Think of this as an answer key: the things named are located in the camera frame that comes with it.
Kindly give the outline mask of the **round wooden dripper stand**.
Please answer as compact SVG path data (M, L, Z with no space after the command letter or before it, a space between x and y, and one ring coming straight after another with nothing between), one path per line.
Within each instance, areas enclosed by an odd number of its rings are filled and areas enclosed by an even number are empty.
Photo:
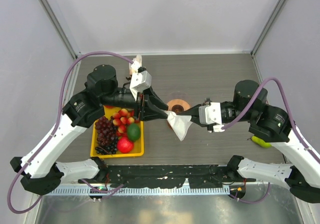
M184 112L191 108L188 102L178 98L170 100L167 105L168 110L175 113Z

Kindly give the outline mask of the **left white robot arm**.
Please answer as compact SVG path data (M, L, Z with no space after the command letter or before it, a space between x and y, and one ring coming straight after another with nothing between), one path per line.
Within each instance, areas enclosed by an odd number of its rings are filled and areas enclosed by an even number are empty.
M134 110L141 121L166 119L168 106L156 95L150 85L133 97L131 91L119 87L116 69L111 65L99 65L87 75L85 89L74 96L62 108L60 122L44 148L37 145L24 157L14 157L10 165L22 175L23 188L43 196L60 184L86 179L102 183L107 178L106 164L99 157L85 161L62 163L58 157L66 148L105 114L105 106Z

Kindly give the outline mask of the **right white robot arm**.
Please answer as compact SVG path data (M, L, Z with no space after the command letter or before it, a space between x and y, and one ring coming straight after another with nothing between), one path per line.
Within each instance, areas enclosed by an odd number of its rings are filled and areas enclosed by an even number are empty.
M223 132L237 122L249 123L248 131L280 151L289 163L266 164L233 155L226 166L227 177L235 182L269 182L290 191L311 204L320 202L320 155L299 131L288 108L267 104L268 91L253 80L239 81L233 100L212 102L209 98L179 116L209 132Z

